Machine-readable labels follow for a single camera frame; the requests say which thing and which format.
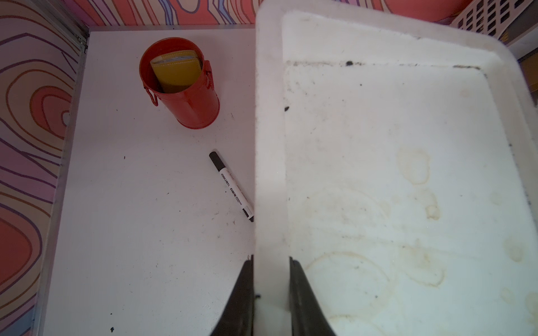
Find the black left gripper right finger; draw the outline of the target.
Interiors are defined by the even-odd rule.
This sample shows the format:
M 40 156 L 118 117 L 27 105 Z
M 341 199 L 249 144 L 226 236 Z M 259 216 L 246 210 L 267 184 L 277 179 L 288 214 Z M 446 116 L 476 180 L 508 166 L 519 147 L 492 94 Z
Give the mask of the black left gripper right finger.
M 289 305 L 293 336 L 335 336 L 298 260 L 289 258 Z

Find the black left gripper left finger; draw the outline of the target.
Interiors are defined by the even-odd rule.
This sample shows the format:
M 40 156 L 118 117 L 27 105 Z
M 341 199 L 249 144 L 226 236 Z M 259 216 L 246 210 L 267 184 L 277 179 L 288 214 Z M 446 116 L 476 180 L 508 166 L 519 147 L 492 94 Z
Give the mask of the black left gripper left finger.
M 251 336 L 254 324 L 254 257 L 243 264 L 211 336 Z

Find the white plastic drawer cabinet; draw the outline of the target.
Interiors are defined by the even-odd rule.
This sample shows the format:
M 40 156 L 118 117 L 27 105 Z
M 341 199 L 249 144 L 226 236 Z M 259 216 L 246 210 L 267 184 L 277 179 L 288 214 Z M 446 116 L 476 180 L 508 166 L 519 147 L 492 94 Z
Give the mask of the white plastic drawer cabinet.
M 256 16 L 257 335 L 298 260 L 338 335 L 537 334 L 537 110 L 489 36 L 335 1 Z

